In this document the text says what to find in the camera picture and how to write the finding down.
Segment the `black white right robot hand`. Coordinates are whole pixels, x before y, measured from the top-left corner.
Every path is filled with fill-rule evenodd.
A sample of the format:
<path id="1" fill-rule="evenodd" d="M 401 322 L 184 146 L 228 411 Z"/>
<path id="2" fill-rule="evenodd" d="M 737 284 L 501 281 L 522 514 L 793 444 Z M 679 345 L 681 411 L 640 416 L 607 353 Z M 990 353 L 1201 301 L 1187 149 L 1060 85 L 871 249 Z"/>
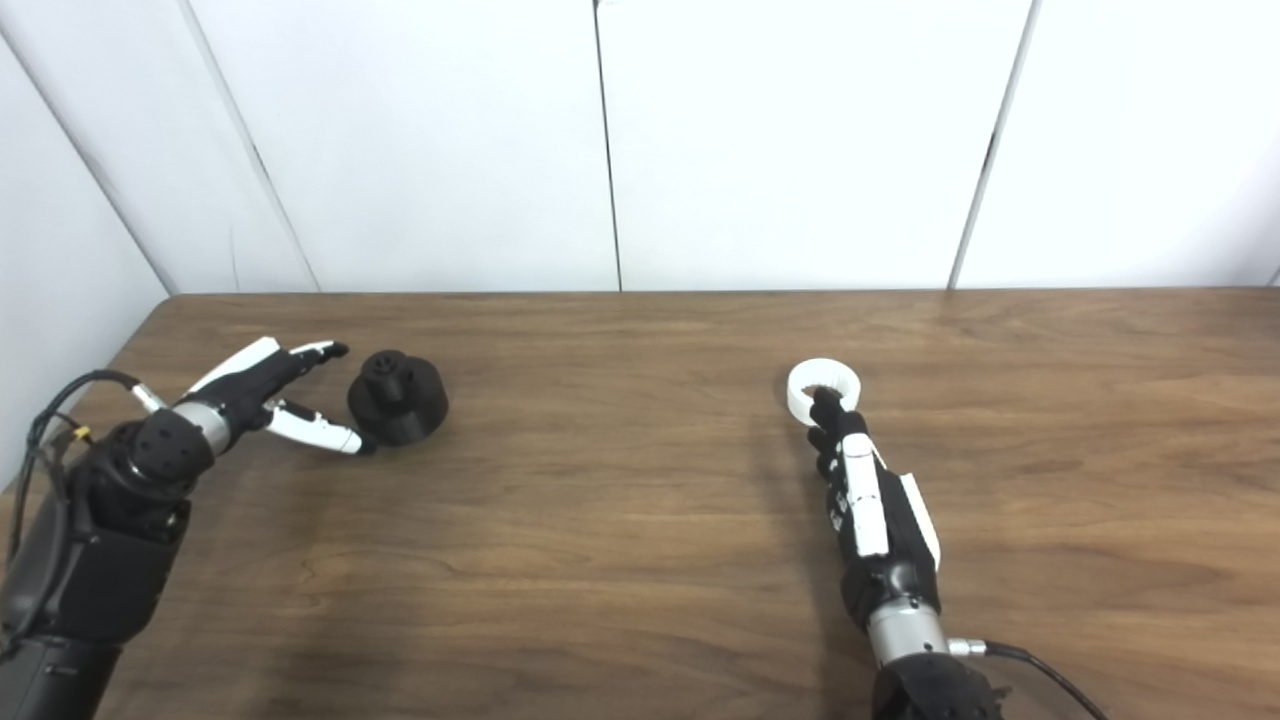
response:
<path id="1" fill-rule="evenodd" d="M 865 418 L 831 388 L 812 396 L 810 445 L 826 482 L 826 509 L 844 562 L 841 597 L 878 666 L 945 653 L 940 624 L 940 544 L 910 475 L 890 470 Z"/>

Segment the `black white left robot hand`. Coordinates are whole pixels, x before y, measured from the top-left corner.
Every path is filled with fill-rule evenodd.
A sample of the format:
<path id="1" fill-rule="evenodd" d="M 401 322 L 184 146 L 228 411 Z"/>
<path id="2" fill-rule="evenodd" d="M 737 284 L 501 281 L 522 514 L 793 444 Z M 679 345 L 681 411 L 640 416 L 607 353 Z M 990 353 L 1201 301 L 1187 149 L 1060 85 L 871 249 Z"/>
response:
<path id="1" fill-rule="evenodd" d="M 172 410 L 204 433 L 216 456 L 259 430 L 337 454 L 372 455 L 378 451 L 372 437 L 282 397 L 287 386 L 348 351 L 333 340 L 284 348 L 262 337 L 201 377 Z"/>

